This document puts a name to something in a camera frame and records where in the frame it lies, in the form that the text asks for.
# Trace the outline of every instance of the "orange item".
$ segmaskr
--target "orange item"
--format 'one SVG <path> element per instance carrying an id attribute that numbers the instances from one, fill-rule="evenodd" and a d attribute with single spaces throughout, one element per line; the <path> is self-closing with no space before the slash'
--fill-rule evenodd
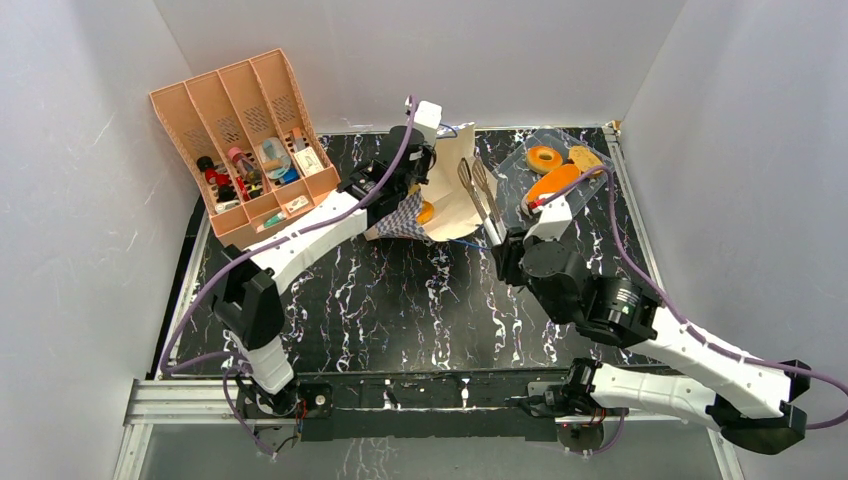
<path id="1" fill-rule="evenodd" d="M 580 173 L 583 173 L 592 167 L 603 165 L 597 155 L 592 153 L 588 148 L 582 146 L 571 147 L 571 149 L 568 150 L 568 159 L 577 165 L 577 168 L 580 169 Z M 592 177 L 597 177 L 601 173 L 603 172 L 595 172 L 592 174 Z"/>
<path id="2" fill-rule="evenodd" d="M 580 176 L 580 169 L 572 163 L 567 163 L 551 173 L 542 177 L 535 185 L 530 187 L 527 194 L 524 195 L 522 208 L 539 199 L 540 196 L 556 193 L 571 182 L 577 180 Z"/>
<path id="3" fill-rule="evenodd" d="M 527 150 L 527 166 L 545 175 L 562 166 L 562 155 L 550 147 L 538 146 Z"/>
<path id="4" fill-rule="evenodd" d="M 428 202 L 427 200 L 421 201 L 421 213 L 418 214 L 418 217 L 415 219 L 419 225 L 424 225 L 429 222 L 433 218 L 433 213 L 436 212 L 436 209 L 433 208 L 433 204 Z"/>

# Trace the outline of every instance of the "white backdrop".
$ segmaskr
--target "white backdrop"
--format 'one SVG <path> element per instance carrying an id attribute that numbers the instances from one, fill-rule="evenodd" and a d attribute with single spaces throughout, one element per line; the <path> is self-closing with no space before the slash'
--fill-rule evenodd
<path id="1" fill-rule="evenodd" d="M 660 271 L 689 318 L 752 354 L 848 380 L 848 3 L 690 1 L 623 124 Z M 848 406 L 814 382 L 811 422 Z M 749 480 L 845 478 L 848 426 Z"/>
<path id="2" fill-rule="evenodd" d="M 385 130 L 409 94 L 483 126 L 620 119 L 683 0 L 155 0 L 192 72 L 282 48 L 321 132 Z"/>
<path id="3" fill-rule="evenodd" d="M 111 478 L 197 198 L 147 93 L 188 65 L 152 2 L 6 1 L 0 38 L 0 476 Z"/>

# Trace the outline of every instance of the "plastic box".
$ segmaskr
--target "plastic box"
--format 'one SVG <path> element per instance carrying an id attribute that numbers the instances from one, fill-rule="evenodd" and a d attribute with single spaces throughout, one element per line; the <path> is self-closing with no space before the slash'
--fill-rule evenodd
<path id="1" fill-rule="evenodd" d="M 509 154 L 506 160 L 495 169 L 495 176 L 498 177 L 498 206 L 503 212 L 504 224 L 507 227 L 529 228 L 535 222 L 535 219 L 522 214 L 519 207 L 524 194 L 542 178 L 542 175 L 530 170 L 526 160 L 527 150 L 539 145 L 553 148 L 562 155 L 563 159 L 568 158 L 568 150 L 571 147 L 578 145 L 586 147 L 597 155 L 604 165 L 615 171 L 611 158 L 571 135 L 553 129 L 536 130 L 533 135 L 524 140 L 521 147 Z M 571 215 L 578 215 L 606 181 L 606 175 L 599 175 L 581 182 L 568 192 L 566 200 L 571 208 Z"/>

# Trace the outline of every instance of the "blue wire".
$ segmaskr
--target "blue wire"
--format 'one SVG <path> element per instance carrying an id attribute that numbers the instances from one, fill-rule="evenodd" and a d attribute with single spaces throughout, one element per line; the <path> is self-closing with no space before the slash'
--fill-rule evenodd
<path id="1" fill-rule="evenodd" d="M 453 136 L 452 136 L 452 137 L 445 137 L 445 136 L 441 136 L 441 137 L 439 137 L 439 138 L 456 138 L 456 137 L 458 137 L 458 136 L 459 136 L 459 134 L 456 132 L 456 129 L 455 129 L 455 128 L 453 128 L 453 127 L 451 127 L 450 125 L 448 125 L 448 124 L 446 124 L 446 123 L 440 123 L 440 124 L 439 124 L 439 126 L 440 126 L 440 127 L 445 127 L 445 128 L 447 128 L 447 129 L 449 129 L 451 132 L 453 132 Z"/>
<path id="2" fill-rule="evenodd" d="M 456 242 L 456 243 L 459 243 L 459 244 L 461 244 L 461 245 L 465 245 L 466 247 L 479 248 L 480 250 L 491 250 L 491 248 L 489 248 L 489 247 L 484 247 L 484 246 L 482 246 L 482 245 L 477 245 L 476 243 L 466 242 L 465 240 L 460 240 L 460 239 L 458 239 L 458 238 L 452 238 L 452 239 L 451 239 L 451 242 Z"/>

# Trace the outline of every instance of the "organizer compartment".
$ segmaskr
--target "organizer compartment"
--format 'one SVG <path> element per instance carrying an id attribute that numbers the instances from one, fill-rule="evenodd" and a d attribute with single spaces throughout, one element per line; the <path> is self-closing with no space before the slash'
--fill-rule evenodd
<path id="1" fill-rule="evenodd" d="M 339 183 L 338 172 L 315 136 L 300 89 L 282 50 L 253 57 L 233 65 L 157 90 L 150 94 L 156 114 L 200 188 L 215 235 L 225 245 L 245 248 L 280 231 L 320 204 Z M 276 185 L 259 162 L 262 142 L 278 137 L 294 158 L 295 145 L 311 146 L 324 169 L 300 179 Z M 236 189 L 240 204 L 217 213 L 217 187 L 210 186 L 196 165 L 208 156 L 223 165 L 233 183 L 239 177 L 227 152 L 240 148 L 251 154 L 262 171 L 262 195 L 248 199 Z M 285 205 L 305 196 L 307 205 L 289 213 Z M 284 212 L 285 220 L 269 228 L 264 223 Z"/>

